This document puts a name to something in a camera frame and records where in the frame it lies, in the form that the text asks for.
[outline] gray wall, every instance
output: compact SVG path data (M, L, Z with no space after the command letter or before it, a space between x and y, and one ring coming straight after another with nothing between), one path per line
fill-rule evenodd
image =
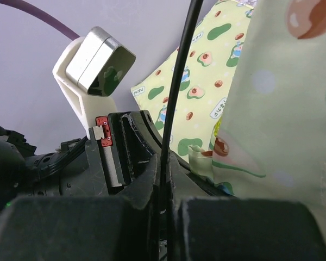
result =
M79 35L100 26L136 54L113 94L119 110L136 110L129 89L179 45L189 0L28 0ZM202 18L216 0L204 0ZM26 135L37 153L85 132L52 76L70 40L40 20L0 5L0 125Z

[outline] yellow object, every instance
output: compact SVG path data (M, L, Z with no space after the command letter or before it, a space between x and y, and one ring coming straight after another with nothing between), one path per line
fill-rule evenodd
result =
M222 114L246 37L251 7L218 1L196 27L181 79L170 148L188 161L189 146L208 150ZM178 48L132 94L163 134L166 105Z

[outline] purple cable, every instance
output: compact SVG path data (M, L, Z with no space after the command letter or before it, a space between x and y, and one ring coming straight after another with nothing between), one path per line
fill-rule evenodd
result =
M0 4L4 4L9 7L16 8L18 10L21 10L21 11L27 13L27 14L35 16L36 18L38 18L41 21L44 21L46 24L52 26L54 29L58 30L59 32L61 32L62 34L64 34L66 37L68 37L71 40L75 40L80 37L77 33L75 33L73 30L71 30L66 25L59 22L53 16L49 15L48 13L42 11L41 9L39 9L39 8L33 6L32 4L29 4L23 0L0 0Z

